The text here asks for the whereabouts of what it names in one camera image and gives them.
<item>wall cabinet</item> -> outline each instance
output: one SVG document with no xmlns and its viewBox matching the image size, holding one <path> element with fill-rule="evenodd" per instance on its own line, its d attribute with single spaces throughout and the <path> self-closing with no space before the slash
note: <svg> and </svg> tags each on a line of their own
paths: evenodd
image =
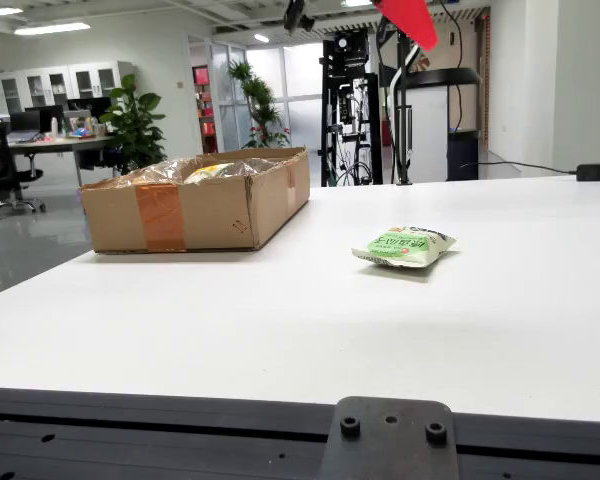
<svg viewBox="0 0 600 480">
<path fill-rule="evenodd" d="M 126 62 L 87 63 L 70 65 L 69 71 L 75 98 L 94 98 L 111 95 L 133 67 Z"/>
<path fill-rule="evenodd" d="M 71 87 L 69 67 L 38 68 L 21 72 L 25 79 L 27 107 L 62 105 L 75 98 Z"/>
<path fill-rule="evenodd" d="M 46 67 L 0 74 L 0 116 L 27 107 L 62 105 L 73 98 L 108 97 L 133 73 L 127 62 Z"/>
<path fill-rule="evenodd" d="M 24 85 L 18 72 L 0 75 L 0 115 L 22 112 Z"/>
</svg>

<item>office chair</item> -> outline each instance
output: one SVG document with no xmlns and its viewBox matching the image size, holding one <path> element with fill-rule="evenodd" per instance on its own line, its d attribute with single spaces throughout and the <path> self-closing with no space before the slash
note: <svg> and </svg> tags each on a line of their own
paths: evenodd
<svg viewBox="0 0 600 480">
<path fill-rule="evenodd" d="M 13 156 L 9 151 L 7 133 L 4 126 L 0 125 L 0 212 L 4 207 L 11 207 L 15 211 L 18 207 L 25 207 L 36 213 L 38 208 L 46 212 L 46 205 L 39 199 L 22 198 L 22 187 L 20 182 L 35 181 L 42 177 L 42 170 L 36 170 L 35 175 L 31 172 L 18 172 Z"/>
</svg>

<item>potted plant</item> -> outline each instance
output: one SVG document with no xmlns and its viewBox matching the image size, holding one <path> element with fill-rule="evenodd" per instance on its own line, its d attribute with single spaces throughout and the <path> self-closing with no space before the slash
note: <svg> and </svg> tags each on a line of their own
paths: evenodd
<svg viewBox="0 0 600 480">
<path fill-rule="evenodd" d="M 100 122 L 110 122 L 116 129 L 110 144 L 120 148 L 118 167 L 122 174 L 164 160 L 164 147 L 158 143 L 164 136 L 153 122 L 166 115 L 152 113 L 162 97 L 155 93 L 137 96 L 135 76 L 126 75 L 122 87 L 112 90 L 111 99 L 113 104 L 100 117 Z"/>
<path fill-rule="evenodd" d="M 254 75 L 248 62 L 231 62 L 229 76 L 240 83 L 249 108 L 249 116 L 256 123 L 249 133 L 249 141 L 242 148 L 262 148 L 290 145 L 288 128 L 280 131 L 280 112 L 275 107 L 271 88 Z"/>
</svg>

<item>green snack package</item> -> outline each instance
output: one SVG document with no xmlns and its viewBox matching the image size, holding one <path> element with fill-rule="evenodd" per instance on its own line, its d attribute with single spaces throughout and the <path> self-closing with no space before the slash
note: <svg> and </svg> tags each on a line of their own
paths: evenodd
<svg viewBox="0 0 600 480">
<path fill-rule="evenodd" d="M 366 249 L 352 248 L 363 260 L 392 267 L 423 268 L 431 265 L 456 243 L 443 233 L 418 227 L 394 227 L 383 233 Z"/>
</svg>

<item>metal bracket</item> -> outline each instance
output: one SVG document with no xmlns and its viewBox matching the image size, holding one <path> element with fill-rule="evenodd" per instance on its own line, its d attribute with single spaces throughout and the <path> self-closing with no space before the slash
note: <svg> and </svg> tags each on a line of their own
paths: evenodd
<svg viewBox="0 0 600 480">
<path fill-rule="evenodd" d="M 349 397 L 336 406 L 319 480 L 458 480 L 451 410 Z"/>
</svg>

